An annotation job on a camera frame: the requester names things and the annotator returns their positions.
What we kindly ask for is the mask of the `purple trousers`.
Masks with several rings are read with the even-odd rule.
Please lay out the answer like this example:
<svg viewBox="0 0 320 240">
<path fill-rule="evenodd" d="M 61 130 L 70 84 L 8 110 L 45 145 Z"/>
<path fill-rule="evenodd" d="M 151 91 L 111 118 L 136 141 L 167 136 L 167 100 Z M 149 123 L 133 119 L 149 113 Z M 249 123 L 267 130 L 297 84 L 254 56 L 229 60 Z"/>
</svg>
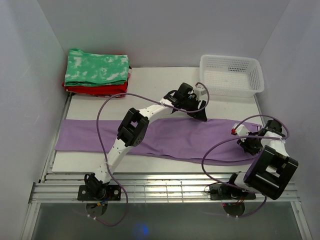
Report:
<svg viewBox="0 0 320 240">
<path fill-rule="evenodd" d="M 55 150 L 63 152 L 109 151 L 117 137 L 119 120 L 63 120 Z M 214 145 L 232 138 L 231 129 L 237 122 L 229 119 L 209 119 L 206 122 L 192 118 L 161 118 L 152 122 L 141 144 L 128 153 L 191 163 L 201 163 L 203 156 Z M 251 164 L 253 156 L 235 140 L 212 150 L 205 164 L 240 166 Z"/>
</svg>

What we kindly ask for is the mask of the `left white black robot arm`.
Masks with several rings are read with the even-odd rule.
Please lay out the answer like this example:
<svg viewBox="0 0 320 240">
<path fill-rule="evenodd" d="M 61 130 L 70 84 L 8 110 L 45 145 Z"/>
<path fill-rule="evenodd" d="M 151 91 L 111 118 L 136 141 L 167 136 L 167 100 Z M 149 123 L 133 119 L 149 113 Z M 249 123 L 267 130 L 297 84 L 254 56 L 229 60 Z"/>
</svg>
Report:
<svg viewBox="0 0 320 240">
<path fill-rule="evenodd" d="M 192 87 L 183 82 L 177 90 L 169 91 L 160 101 L 150 99 L 152 104 L 148 107 L 130 108 L 118 126 L 110 151 L 106 151 L 105 146 L 101 147 L 104 160 L 97 170 L 84 176 L 84 186 L 79 193 L 88 194 L 94 200 L 111 199 L 108 185 L 114 179 L 115 169 L 132 148 L 142 143 L 148 126 L 175 112 L 185 113 L 202 122 L 207 121 L 206 107 L 209 100 L 201 99 L 203 95 L 210 95 L 204 84 L 198 82 Z"/>
</svg>

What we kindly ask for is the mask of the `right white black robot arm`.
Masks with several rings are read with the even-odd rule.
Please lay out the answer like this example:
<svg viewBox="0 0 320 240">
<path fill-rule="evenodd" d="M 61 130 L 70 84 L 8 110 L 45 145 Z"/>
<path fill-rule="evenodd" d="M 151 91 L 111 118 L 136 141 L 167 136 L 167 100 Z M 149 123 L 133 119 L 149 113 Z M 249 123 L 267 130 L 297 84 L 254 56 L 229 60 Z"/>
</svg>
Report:
<svg viewBox="0 0 320 240">
<path fill-rule="evenodd" d="M 235 124 L 231 134 L 241 136 L 237 144 L 246 153 L 257 156 L 247 172 L 234 173 L 226 185 L 226 194 L 237 199 L 246 192 L 261 193 L 266 197 L 278 199 L 299 163 L 289 156 L 285 148 L 283 125 L 275 120 L 268 120 L 257 132 L 251 132 L 244 124 Z"/>
</svg>

